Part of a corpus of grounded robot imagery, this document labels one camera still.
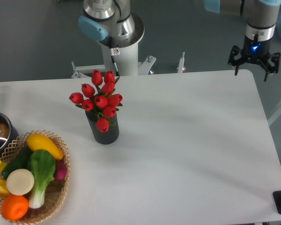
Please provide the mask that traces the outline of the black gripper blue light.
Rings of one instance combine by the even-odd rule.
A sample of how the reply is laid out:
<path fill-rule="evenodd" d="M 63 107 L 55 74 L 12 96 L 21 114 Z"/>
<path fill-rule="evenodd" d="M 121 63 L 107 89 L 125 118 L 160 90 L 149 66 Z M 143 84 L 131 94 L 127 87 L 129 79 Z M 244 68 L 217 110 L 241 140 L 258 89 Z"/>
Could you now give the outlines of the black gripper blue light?
<path fill-rule="evenodd" d="M 256 41 L 245 36 L 242 49 L 234 45 L 230 51 L 228 59 L 228 65 L 231 65 L 235 70 L 234 75 L 238 74 L 239 66 L 246 62 L 259 63 L 259 65 L 265 70 L 265 82 L 267 81 L 269 74 L 278 73 L 281 53 L 276 52 L 270 54 L 270 44 L 271 39 Z"/>

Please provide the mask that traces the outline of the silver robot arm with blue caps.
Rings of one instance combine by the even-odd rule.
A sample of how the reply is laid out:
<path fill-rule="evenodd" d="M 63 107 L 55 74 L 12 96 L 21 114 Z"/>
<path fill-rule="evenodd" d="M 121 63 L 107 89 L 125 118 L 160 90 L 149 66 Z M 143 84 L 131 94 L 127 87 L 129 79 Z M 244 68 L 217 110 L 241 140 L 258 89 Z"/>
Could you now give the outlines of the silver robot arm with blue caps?
<path fill-rule="evenodd" d="M 204 8 L 215 13 L 247 17 L 243 48 L 233 46 L 228 64 L 238 73 L 244 63 L 261 66 L 266 74 L 279 70 L 280 53 L 269 52 L 279 14 L 280 0 L 206 0 Z M 142 20 L 131 12 L 129 0 L 86 0 L 78 26 L 90 39 L 100 43 L 106 70 L 116 75 L 148 74 L 149 67 L 138 62 L 138 43 L 144 35 Z"/>

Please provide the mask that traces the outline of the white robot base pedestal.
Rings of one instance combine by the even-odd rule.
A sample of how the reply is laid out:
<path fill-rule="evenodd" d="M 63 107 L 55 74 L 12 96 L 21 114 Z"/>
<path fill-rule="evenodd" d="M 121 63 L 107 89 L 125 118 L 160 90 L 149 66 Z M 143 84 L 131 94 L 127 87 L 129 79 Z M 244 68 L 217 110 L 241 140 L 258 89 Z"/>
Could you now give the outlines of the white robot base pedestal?
<path fill-rule="evenodd" d="M 100 41 L 105 70 L 118 71 L 120 76 L 137 76 L 139 74 L 139 42 L 144 35 L 141 18 L 132 12 L 127 20 L 116 24 L 117 36 Z"/>

